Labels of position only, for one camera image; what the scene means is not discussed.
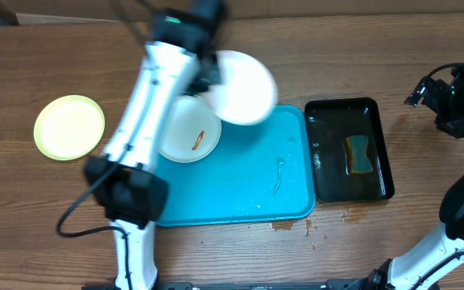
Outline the green yellow sponge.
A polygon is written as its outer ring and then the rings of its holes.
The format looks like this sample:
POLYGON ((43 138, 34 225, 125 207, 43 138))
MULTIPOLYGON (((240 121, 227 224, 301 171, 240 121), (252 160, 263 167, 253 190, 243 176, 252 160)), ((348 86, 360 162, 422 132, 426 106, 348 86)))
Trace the green yellow sponge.
POLYGON ((351 135, 345 138, 347 171, 349 174, 373 172, 367 156, 369 139, 365 135, 351 135))

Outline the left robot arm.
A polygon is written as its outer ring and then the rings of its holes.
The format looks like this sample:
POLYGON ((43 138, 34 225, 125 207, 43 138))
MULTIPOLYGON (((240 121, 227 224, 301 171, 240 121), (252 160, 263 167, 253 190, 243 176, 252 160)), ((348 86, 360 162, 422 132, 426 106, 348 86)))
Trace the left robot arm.
POLYGON ((103 153, 85 163, 89 187, 80 199, 95 198, 116 238, 118 274, 108 289, 155 287, 155 222, 168 197, 168 182, 155 174, 162 134, 176 97, 219 83, 215 35, 226 15, 223 1, 155 14, 121 122, 103 153))

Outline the yellow-green rimmed plate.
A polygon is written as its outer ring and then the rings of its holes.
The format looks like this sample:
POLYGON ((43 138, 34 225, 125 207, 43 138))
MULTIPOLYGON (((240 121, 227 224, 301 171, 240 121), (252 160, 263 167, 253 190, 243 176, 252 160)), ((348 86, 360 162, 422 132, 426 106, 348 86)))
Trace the yellow-green rimmed plate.
POLYGON ((106 126, 101 107, 81 95, 59 97, 39 113, 34 141, 50 159, 68 161, 90 153, 100 142, 106 126))

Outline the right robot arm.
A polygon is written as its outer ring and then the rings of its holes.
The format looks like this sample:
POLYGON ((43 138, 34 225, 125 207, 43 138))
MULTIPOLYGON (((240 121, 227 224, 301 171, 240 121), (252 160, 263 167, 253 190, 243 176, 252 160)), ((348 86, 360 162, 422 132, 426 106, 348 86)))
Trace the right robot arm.
MULTIPOLYGON (((464 63, 452 63, 453 80, 422 77, 405 104, 422 104, 436 113, 437 129, 464 137, 464 63)), ((384 262, 349 289, 436 289, 437 282, 464 263, 464 175, 446 192, 438 225, 410 251, 384 262)))

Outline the white plate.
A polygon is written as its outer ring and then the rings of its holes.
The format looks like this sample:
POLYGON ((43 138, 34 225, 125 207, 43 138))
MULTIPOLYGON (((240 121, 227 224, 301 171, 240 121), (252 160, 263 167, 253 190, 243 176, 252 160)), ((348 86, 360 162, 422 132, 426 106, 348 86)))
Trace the white plate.
POLYGON ((222 121, 201 97, 178 97, 168 119, 160 154, 178 163, 206 157, 218 144, 222 121))
POLYGON ((201 96, 221 120, 251 126, 269 117, 278 102, 276 82, 267 67, 242 52, 217 52, 221 82, 201 96))

